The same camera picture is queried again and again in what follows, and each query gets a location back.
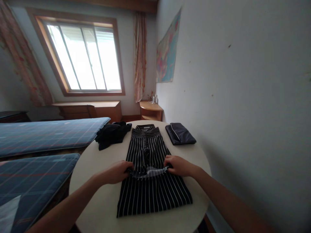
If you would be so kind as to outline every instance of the white wall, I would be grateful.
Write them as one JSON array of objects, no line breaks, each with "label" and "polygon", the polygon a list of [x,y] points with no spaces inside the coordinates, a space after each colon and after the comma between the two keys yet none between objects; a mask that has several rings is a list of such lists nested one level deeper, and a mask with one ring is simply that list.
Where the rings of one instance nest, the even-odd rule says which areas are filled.
[{"label": "white wall", "polygon": [[156,85],[163,121],[188,128],[213,177],[278,230],[310,230],[310,1],[160,0],[157,42],[182,5],[174,80]]},{"label": "white wall", "polygon": [[[37,57],[39,67],[46,79],[47,85],[56,102],[67,101],[100,101],[100,100],[121,100],[121,109],[123,115],[140,114],[139,104],[134,102],[134,71],[133,71],[133,46],[134,46],[134,12],[129,10],[95,6],[83,3],[73,3],[65,1],[40,1],[40,0],[11,0],[9,1],[15,16],[24,30],[28,41]],[[119,41],[121,50],[121,61],[123,68],[123,79],[125,86],[125,96],[94,96],[94,97],[64,97],[54,76],[52,68],[43,51],[37,34],[32,26],[25,7],[34,7],[55,11],[70,13],[79,13],[86,15],[113,17],[117,19]],[[147,15],[147,77],[146,90],[155,89],[154,79],[150,79],[155,72],[155,44],[156,44],[156,18],[153,15]]]},{"label": "white wall", "polygon": [[32,121],[60,118],[53,107],[35,107],[19,75],[14,72],[7,51],[0,49],[0,111],[29,111]]}]

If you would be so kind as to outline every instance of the hand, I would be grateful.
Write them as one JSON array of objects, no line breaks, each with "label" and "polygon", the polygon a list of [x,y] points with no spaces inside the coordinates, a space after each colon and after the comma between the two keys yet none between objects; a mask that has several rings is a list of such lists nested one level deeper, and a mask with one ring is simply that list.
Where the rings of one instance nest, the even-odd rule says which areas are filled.
[{"label": "hand", "polygon": [[187,160],[174,155],[167,155],[164,160],[164,166],[170,163],[173,168],[169,168],[168,172],[179,176],[194,177],[200,167],[188,162]]},{"label": "hand", "polygon": [[104,171],[95,174],[95,179],[99,186],[104,184],[116,184],[126,179],[130,174],[126,171],[127,168],[131,167],[134,170],[132,162],[118,161]]}]

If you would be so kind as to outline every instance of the wooden desk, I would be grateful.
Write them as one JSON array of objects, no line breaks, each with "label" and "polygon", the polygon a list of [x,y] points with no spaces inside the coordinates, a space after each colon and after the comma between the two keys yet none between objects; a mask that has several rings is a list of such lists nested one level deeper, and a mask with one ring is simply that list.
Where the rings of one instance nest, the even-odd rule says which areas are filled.
[{"label": "wooden desk", "polygon": [[139,102],[142,120],[162,121],[163,109],[158,104],[152,104],[148,101]]},{"label": "wooden desk", "polygon": [[109,117],[109,123],[112,123],[122,118],[121,101],[59,102],[52,105],[59,107],[59,115],[65,120]]}]

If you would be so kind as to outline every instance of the shirt placket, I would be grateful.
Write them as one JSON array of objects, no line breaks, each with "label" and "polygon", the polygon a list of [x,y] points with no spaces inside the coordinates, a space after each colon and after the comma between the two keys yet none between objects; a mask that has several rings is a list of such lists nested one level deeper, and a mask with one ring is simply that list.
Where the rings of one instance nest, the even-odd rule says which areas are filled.
[{"label": "shirt placket", "polygon": [[143,149],[143,153],[144,153],[144,166],[145,167],[149,167],[150,166],[150,148],[149,148],[149,143],[147,140],[147,132],[144,132],[144,149]]}]

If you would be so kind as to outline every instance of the floral curtain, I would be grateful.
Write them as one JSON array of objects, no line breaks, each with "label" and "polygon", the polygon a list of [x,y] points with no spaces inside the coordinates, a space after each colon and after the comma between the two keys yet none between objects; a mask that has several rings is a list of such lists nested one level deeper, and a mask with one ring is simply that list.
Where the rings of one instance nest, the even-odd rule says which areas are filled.
[{"label": "floral curtain", "polygon": [[138,12],[134,19],[134,88],[135,102],[140,102],[145,91],[146,76],[146,15]]},{"label": "floral curtain", "polygon": [[10,8],[0,0],[0,45],[7,50],[35,106],[51,105],[52,95]]}]

